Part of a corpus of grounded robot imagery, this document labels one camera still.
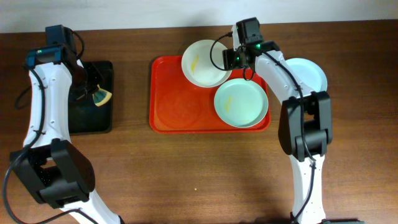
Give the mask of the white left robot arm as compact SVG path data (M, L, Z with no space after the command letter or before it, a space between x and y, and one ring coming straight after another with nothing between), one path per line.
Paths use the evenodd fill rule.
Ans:
M15 173L32 198L79 223L121 223L96 191L91 162L72 144L73 134L108 133L113 120L113 64L83 62L80 36L61 26L45 30L45 47L25 58L32 93L23 148L12 152Z

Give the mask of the light blue plate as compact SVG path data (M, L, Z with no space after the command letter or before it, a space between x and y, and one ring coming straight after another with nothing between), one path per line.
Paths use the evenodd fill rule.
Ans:
M325 72L316 63L305 58L291 58L286 60L286 63L299 79L315 92L327 91Z

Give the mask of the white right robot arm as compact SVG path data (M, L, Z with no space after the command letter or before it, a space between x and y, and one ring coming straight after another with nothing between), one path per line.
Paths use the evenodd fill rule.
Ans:
M251 68L281 103L278 138L294 180L290 222L325 223L322 168L333 138L329 94L314 90L289 67L279 46L264 40L257 18L235 23L228 36L233 48L223 51L224 68Z

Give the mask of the green yellow sponge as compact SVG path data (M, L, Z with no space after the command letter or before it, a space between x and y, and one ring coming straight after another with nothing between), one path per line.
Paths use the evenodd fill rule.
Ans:
M97 90L93 93L93 102L97 107L103 106L111 99L112 95L111 92L97 85Z

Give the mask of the cream white plate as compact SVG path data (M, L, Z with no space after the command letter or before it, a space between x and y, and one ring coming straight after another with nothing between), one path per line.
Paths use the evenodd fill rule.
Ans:
M223 71L217 67L224 68L222 53L226 47L214 40L199 40L190 45L182 56L182 71L186 79L196 86L212 88L224 83L231 75L231 71Z

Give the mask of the red plastic tray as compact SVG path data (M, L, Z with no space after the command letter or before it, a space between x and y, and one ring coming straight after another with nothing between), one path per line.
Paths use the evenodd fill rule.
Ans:
M235 128L216 114L218 87L202 88L189 82L182 71L182 56L162 56L152 62L150 82L151 128L162 134L250 133L263 131L271 113L250 128Z

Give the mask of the black plastic tray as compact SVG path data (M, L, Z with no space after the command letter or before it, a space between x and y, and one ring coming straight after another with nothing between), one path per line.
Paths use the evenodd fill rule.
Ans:
M99 86L113 93L114 69L110 61L83 62L88 72L98 71L103 79ZM97 107L93 95L84 101L68 102L68 128L71 135L108 133L112 128L113 98L103 106Z

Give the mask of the light green plate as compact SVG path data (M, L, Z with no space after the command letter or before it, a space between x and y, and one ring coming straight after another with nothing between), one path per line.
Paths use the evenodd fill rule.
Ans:
M235 128L259 124L269 109L266 91L254 81L242 78L223 83L215 93L213 104L218 117Z

